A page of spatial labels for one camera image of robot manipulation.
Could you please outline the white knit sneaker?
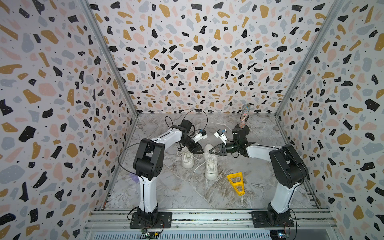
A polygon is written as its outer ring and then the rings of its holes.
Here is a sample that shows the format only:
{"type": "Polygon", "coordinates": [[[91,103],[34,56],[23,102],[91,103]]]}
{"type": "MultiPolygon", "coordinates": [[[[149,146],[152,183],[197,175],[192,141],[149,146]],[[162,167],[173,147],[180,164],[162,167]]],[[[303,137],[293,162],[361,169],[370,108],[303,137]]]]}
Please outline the white knit sneaker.
{"type": "Polygon", "coordinates": [[[209,153],[213,147],[211,144],[205,145],[203,153],[206,161],[205,176],[209,181],[214,181],[218,177],[218,156],[209,153]]]}
{"type": "Polygon", "coordinates": [[[182,159],[182,166],[185,168],[185,169],[190,169],[194,166],[194,163],[195,163],[195,158],[194,158],[194,155],[193,155],[193,158],[190,158],[190,159],[182,159]]]}

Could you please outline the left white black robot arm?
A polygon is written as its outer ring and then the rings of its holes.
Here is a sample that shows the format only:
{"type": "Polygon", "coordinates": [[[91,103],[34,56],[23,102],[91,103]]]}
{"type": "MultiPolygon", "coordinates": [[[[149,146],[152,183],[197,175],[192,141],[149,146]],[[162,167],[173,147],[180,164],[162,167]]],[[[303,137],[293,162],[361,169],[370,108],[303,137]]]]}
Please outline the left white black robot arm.
{"type": "Polygon", "coordinates": [[[189,133],[192,126],[190,121],[182,120],[180,125],[173,125],[164,134],[154,139],[142,139],[139,144],[133,167],[140,180],[137,215],[145,223],[153,225],[158,219],[157,177],[163,169],[165,150],[179,143],[193,155],[204,153],[199,141],[207,138],[207,132],[198,130],[198,134],[191,137],[189,133]]]}

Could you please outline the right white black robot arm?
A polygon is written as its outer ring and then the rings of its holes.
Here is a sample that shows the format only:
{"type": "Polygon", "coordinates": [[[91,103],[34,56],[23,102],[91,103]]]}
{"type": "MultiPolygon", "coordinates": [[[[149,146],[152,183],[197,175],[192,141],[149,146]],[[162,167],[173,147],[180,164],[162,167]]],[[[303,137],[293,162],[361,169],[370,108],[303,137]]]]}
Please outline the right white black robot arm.
{"type": "Polygon", "coordinates": [[[227,156],[238,153],[246,158],[256,158],[272,164],[274,175],[278,181],[277,189],[267,208],[268,221],[276,225],[290,217],[291,200],[298,186],[304,183],[308,176],[308,168],[292,145],[282,147],[264,146],[247,139],[246,130],[240,127],[232,130],[233,140],[228,143],[227,136],[222,130],[214,133],[222,143],[209,150],[210,154],[227,156]]]}

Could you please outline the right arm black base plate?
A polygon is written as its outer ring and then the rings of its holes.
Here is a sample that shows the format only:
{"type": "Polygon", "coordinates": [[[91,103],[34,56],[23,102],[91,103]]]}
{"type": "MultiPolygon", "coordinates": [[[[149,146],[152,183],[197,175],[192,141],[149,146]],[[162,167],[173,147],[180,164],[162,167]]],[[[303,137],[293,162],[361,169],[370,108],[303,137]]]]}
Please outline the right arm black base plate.
{"type": "Polygon", "coordinates": [[[294,221],[289,211],[277,214],[274,211],[251,212],[254,228],[282,228],[293,227],[294,221]]]}

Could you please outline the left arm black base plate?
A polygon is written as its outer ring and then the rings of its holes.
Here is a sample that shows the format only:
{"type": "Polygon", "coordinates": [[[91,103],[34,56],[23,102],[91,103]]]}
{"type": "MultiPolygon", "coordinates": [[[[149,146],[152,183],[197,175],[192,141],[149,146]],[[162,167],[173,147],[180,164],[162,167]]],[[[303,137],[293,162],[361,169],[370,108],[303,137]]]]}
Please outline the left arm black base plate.
{"type": "Polygon", "coordinates": [[[139,214],[134,213],[130,229],[170,229],[172,225],[173,213],[172,212],[156,212],[144,214],[141,211],[139,214]]]}

